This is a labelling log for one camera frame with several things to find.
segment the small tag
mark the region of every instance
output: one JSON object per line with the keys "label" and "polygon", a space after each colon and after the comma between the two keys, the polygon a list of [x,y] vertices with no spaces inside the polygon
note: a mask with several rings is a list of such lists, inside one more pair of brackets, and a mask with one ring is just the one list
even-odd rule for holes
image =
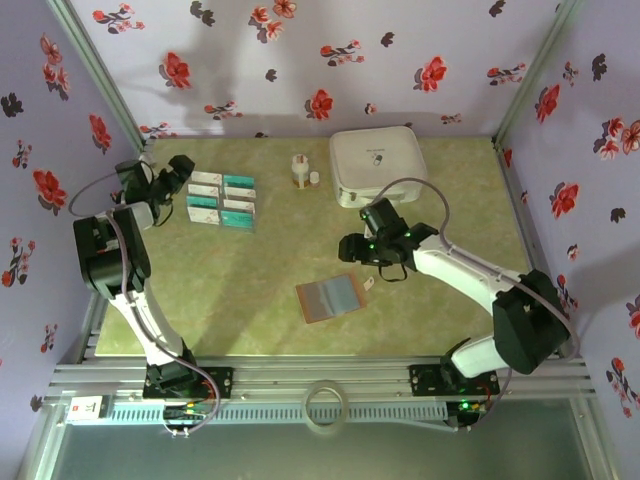
{"label": "small tag", "polygon": [[368,292],[369,290],[371,290],[371,287],[373,287],[374,283],[375,283],[375,280],[373,279],[373,277],[367,278],[367,281],[364,282],[364,284],[362,285],[364,287],[364,291]]}
{"label": "small tag", "polygon": [[67,421],[96,420],[100,418],[102,396],[74,397],[69,405]]}

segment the table surface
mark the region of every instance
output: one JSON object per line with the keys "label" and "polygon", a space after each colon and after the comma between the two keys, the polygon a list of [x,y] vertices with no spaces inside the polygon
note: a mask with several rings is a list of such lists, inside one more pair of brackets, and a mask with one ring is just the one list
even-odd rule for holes
{"label": "table surface", "polygon": [[[490,262],[526,270],[490,140],[421,138],[419,144],[429,180],[451,204],[450,240]],[[319,188],[293,186],[291,157],[297,153],[320,172]],[[362,232],[363,223],[356,209],[336,202],[327,138],[156,142],[158,167],[177,154],[188,155],[197,170],[255,177],[258,196],[255,233],[190,222],[186,188],[176,195],[169,222],[143,232],[155,296],[196,355],[440,355],[462,338],[491,331],[479,305],[437,279],[412,273],[405,282],[387,283],[374,267],[338,260],[340,239]],[[427,189],[397,210],[409,225],[436,228],[444,214]],[[295,286],[349,271],[360,282],[375,278],[367,307],[307,325]],[[142,354],[111,306],[97,354]]]}

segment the wall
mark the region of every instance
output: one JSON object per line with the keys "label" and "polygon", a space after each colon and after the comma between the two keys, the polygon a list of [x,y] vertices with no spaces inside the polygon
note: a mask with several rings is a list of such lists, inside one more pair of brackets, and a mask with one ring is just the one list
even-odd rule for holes
{"label": "wall", "polygon": [[71,0],[147,135],[492,135],[558,0]]}
{"label": "wall", "polygon": [[635,0],[586,2],[505,142],[629,479],[640,471],[639,15]]}
{"label": "wall", "polygon": [[[53,367],[76,339],[89,300],[67,204],[128,159],[132,147],[45,2],[3,5],[0,38],[0,479],[6,480],[16,475]],[[104,209],[116,183],[88,191],[76,209]]]}

